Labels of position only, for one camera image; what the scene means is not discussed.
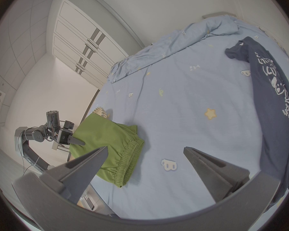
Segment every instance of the blue bed sheet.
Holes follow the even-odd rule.
[[[230,16],[176,30],[112,68],[90,111],[101,106],[112,121],[137,125],[145,141],[126,186],[92,180],[119,217],[170,218],[215,203],[185,146],[246,168],[250,177],[259,171],[262,132],[250,66],[225,55],[247,36],[271,52],[289,80],[289,58],[278,44]]]

